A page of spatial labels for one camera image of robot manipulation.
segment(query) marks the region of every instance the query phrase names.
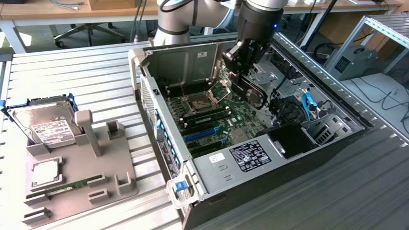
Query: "gray fixture plate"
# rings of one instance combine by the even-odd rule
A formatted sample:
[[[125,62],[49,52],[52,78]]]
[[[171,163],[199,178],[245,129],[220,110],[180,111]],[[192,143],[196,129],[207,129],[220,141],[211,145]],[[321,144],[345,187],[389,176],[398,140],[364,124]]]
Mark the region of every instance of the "gray fixture plate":
[[[31,205],[31,207],[27,209],[27,213],[31,211],[31,209],[36,209],[40,207],[45,207],[51,211],[49,218],[32,223],[32,228],[40,227],[44,224],[52,223],[68,216],[72,216],[89,209],[107,205],[117,200],[133,196],[139,192],[136,188],[136,175],[125,136],[113,140],[108,140],[108,133],[105,127],[95,128],[95,134],[99,139],[100,148],[103,150],[101,157],[95,157],[91,144],[85,144],[81,146],[73,144],[69,146],[59,147],[53,149],[51,153],[37,155],[35,158],[29,153],[27,154],[28,160],[25,194],[31,193],[29,186],[32,178],[32,164],[37,161],[53,157],[63,157],[61,168],[64,183],[60,185],[80,181],[99,174],[105,174],[105,177],[108,178],[108,182],[105,184],[96,185],[92,188],[89,186],[81,187],[79,189],[52,196],[49,201],[44,201],[35,205]],[[129,173],[135,187],[131,192],[119,195],[116,192],[113,177],[115,175],[117,175],[119,180],[125,180],[127,172]],[[88,200],[88,193],[101,190],[104,188],[107,188],[109,192],[109,199],[101,200],[100,202],[92,204]]]

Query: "green circuit board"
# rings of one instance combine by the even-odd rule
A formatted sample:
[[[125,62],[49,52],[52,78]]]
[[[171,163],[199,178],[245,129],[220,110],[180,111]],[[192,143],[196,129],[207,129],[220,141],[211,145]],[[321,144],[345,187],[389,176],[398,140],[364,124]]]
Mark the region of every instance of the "green circuit board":
[[[223,85],[219,81],[216,81],[215,84],[216,85],[211,89],[213,93],[212,96],[209,96],[209,92],[204,91],[185,95],[183,97],[168,98],[167,100],[168,108],[183,137],[195,135],[204,130],[208,130],[209,128],[219,128],[216,134],[185,142],[191,154],[195,158],[235,145],[236,142],[229,136],[229,133],[233,130],[241,128],[247,137],[251,139],[256,136],[259,131],[265,129],[265,126],[261,124],[253,114],[255,112],[252,113],[252,109],[248,103],[244,102],[233,92],[228,94],[225,85]],[[220,102],[216,104],[215,101],[209,99],[209,97],[213,97],[213,99],[217,100],[224,97],[224,99],[220,100]],[[180,120],[181,117],[189,117],[195,114],[212,112],[216,109],[221,110],[225,109],[227,106],[229,111],[224,111],[223,115],[225,117],[220,116],[223,119],[217,117],[217,120],[204,122],[205,124],[201,124],[201,126],[205,126],[204,129],[184,135],[184,133],[188,132],[192,127],[185,127],[184,122]]]

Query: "metal workbench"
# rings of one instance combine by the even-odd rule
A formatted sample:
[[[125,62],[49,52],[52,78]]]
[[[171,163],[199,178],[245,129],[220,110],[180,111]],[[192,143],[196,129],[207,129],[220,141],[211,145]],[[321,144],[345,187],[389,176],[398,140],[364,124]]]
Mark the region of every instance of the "metal workbench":
[[[127,127],[139,195],[57,221],[48,228],[181,229],[132,97],[125,53],[133,47],[121,44],[15,55],[13,62],[5,65],[3,91],[7,95],[3,93],[3,97],[49,96],[69,89],[77,96],[79,108],[95,112],[96,126],[119,118]],[[366,110],[360,103],[354,106],[361,107],[365,116],[373,117],[374,111]],[[372,132],[322,167],[197,229],[408,229],[409,146],[382,121],[372,118],[372,122],[376,124]],[[5,178],[21,179],[19,169],[23,171],[25,156],[21,139],[9,138],[12,126],[8,121],[1,130],[0,184]],[[17,183],[5,181],[0,185],[0,197],[17,191],[16,186]],[[13,203],[24,205],[20,196],[13,194],[8,203],[0,200],[3,212],[13,214]],[[21,219],[13,217],[0,218],[0,221],[9,224],[3,223],[0,229],[9,229],[13,224],[23,226]]]
[[[73,93],[79,109],[93,112],[95,124],[119,119],[137,175],[139,194],[39,229],[180,229],[181,223],[164,189],[165,181],[141,122],[127,52],[148,46],[119,44],[15,55],[5,64],[1,99],[36,98]],[[21,223],[25,138],[8,120],[0,124],[0,229],[25,229]]]

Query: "blue pcie slot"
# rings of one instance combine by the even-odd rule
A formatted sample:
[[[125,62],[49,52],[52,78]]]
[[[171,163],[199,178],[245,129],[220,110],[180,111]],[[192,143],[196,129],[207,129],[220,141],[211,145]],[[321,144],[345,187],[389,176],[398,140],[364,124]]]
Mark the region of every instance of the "blue pcie slot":
[[[219,132],[219,128],[220,127],[216,127],[216,128],[208,129],[208,130],[205,130],[205,131],[203,131],[203,132],[200,132],[197,134],[193,134],[192,136],[185,137],[184,141],[188,142],[188,141],[196,140],[199,138],[208,137],[208,136],[211,136],[211,135],[213,135],[213,134],[216,134]]]

